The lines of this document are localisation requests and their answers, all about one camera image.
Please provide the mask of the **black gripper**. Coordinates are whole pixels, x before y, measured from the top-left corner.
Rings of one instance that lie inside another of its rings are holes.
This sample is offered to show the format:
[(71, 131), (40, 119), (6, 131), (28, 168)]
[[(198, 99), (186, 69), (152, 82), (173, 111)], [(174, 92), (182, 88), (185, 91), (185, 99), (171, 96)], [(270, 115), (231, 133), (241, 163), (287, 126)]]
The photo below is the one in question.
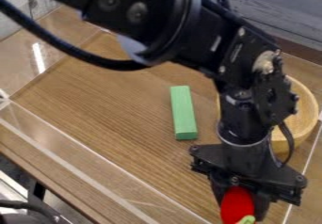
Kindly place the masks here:
[(278, 200), (299, 206), (307, 178), (290, 166), (277, 167), (270, 157), (250, 161), (250, 155), (231, 157), (223, 144), (194, 145), (189, 153), (191, 169), (207, 176), (218, 205), (234, 185), (254, 195), (255, 219), (263, 221), (270, 202)]

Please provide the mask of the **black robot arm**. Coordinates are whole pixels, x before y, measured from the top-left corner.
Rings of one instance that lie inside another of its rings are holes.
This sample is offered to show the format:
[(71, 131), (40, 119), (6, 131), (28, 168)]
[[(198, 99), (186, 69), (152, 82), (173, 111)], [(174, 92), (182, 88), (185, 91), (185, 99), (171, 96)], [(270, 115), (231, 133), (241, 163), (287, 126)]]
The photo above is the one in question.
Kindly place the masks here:
[(8, 1), (0, 13), (58, 50), (119, 72), (166, 61), (202, 72), (221, 96), (219, 143), (190, 149), (193, 169), (211, 182), (219, 203), (242, 188), (250, 213), (265, 219), (278, 200), (299, 204), (306, 177), (273, 153), (271, 133), (286, 132), (298, 95), (283, 73), (274, 38), (237, 15), (227, 0), (55, 0), (79, 10), (83, 21), (115, 32), (128, 59), (94, 55), (56, 37)]

